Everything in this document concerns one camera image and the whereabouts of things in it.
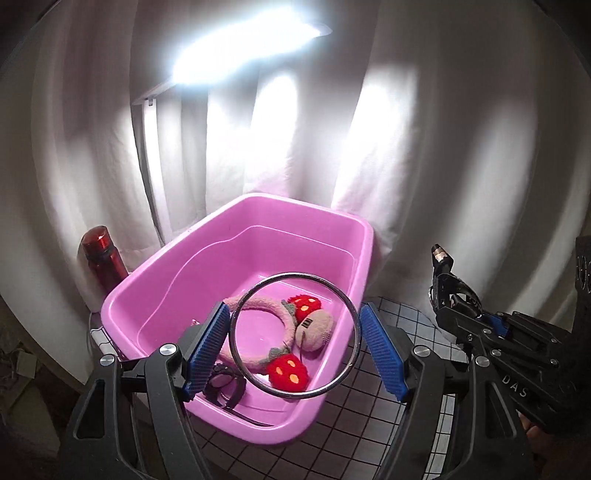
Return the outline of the right hand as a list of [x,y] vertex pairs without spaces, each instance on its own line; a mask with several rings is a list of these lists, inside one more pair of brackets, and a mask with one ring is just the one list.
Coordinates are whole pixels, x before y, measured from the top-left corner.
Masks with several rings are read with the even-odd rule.
[[522,413],[519,414],[519,418],[532,451],[547,456],[553,443],[553,436],[543,431]]

